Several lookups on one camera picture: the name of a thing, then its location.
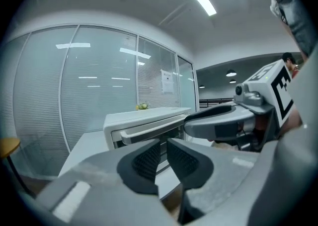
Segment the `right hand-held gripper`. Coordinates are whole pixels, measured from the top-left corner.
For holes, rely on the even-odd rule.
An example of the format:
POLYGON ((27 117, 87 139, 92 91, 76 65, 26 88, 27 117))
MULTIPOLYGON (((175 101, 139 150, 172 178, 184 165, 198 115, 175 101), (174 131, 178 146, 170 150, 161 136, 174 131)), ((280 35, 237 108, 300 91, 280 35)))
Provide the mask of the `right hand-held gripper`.
MULTIPOLYGON (((260 151, 266 142, 274 140, 290 116, 294 102, 287 92, 292 77, 283 60, 263 66, 236 86, 234 102, 249 109, 255 116, 265 116, 267 125, 261 140, 251 142, 260 151)), ((219 104, 188 115, 184 121, 186 134, 200 139, 227 142, 254 129, 253 114, 227 114, 235 106, 219 104)))

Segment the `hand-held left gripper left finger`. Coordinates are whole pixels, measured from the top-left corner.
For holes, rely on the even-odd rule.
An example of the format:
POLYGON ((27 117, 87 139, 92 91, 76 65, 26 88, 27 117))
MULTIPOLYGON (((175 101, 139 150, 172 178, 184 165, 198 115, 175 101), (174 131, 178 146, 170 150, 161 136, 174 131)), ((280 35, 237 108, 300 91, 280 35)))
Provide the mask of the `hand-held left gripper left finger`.
POLYGON ((37 196, 66 226, 174 226, 155 183, 159 140, 92 155, 37 196))

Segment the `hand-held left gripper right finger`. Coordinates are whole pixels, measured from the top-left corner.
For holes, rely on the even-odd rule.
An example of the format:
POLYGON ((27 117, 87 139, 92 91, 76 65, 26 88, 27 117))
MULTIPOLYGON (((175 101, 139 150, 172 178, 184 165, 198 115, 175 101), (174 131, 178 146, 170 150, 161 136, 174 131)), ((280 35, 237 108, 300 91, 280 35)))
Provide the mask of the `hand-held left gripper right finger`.
POLYGON ((182 185, 178 222, 194 221, 222 205, 242 184, 258 154, 168 139, 167 160, 182 185))

